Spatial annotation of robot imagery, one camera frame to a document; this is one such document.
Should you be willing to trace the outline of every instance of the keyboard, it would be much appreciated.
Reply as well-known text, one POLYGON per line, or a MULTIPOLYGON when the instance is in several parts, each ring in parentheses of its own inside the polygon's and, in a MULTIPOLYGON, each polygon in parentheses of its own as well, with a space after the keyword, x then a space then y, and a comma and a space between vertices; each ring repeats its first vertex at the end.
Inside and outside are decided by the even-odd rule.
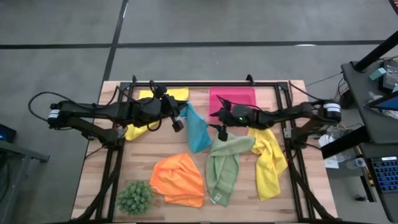
POLYGON ((381 193, 398 193, 398 159, 383 157, 371 159, 381 193))

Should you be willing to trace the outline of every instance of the yellow towel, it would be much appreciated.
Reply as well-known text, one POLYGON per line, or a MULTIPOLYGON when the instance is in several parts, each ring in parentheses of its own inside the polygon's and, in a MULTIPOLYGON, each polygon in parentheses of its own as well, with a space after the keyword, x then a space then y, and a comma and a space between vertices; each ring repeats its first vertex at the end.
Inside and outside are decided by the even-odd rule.
POLYGON ((256 138, 251 151, 259 154, 256 164, 257 192, 261 201, 280 194, 279 177, 287 167, 286 158, 271 130, 249 129, 256 138))
MULTIPOLYGON (((167 94, 170 96, 174 96, 176 100, 188 100, 188 88, 180 88, 180 89, 173 89, 173 90, 167 90, 167 94)), ((141 90, 139 92, 139 99, 145 98, 145 97, 152 97, 154 94, 150 90, 141 90)), ((149 125, 149 127, 153 128, 154 126, 157 126, 158 122, 153 122, 152 124, 149 125)), ((140 136, 142 133, 146 132, 148 130, 147 126, 143 126, 140 128, 134 127, 134 125, 130 124, 127 126, 127 131, 124 135, 126 140, 134 140, 138 136, 140 136)))

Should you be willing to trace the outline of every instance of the teal towel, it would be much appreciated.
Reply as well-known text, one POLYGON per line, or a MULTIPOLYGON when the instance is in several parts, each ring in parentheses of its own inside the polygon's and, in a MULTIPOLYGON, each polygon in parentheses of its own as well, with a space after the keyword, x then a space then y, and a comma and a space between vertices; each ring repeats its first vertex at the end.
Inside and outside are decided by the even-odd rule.
POLYGON ((187 102, 187 106, 180 111, 180 116, 186 119, 188 145, 193 153, 198 153, 211 145, 206 121, 197 114, 190 102, 187 102))
POLYGON ((256 139, 228 133, 227 141, 218 138, 206 160, 206 184, 214 203, 227 206, 239 171, 239 153, 251 150, 256 139))

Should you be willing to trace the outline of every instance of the green towel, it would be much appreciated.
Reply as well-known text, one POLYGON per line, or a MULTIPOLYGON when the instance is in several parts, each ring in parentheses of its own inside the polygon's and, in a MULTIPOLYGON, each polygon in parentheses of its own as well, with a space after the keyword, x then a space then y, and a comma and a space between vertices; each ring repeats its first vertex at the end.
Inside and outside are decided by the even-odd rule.
POLYGON ((248 152, 256 139, 228 133, 227 141, 214 141, 206 160, 206 184, 214 203, 227 206, 239 171, 239 153, 248 152))

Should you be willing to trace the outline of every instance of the blue towel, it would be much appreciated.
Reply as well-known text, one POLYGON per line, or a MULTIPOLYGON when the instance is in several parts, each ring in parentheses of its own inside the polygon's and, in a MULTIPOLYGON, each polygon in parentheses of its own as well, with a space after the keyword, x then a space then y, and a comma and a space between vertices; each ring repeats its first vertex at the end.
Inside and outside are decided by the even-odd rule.
POLYGON ((206 121, 197 114, 190 102, 187 102, 187 106, 180 111, 180 116, 186 120, 188 144, 193 153, 198 153, 211 145, 206 121))

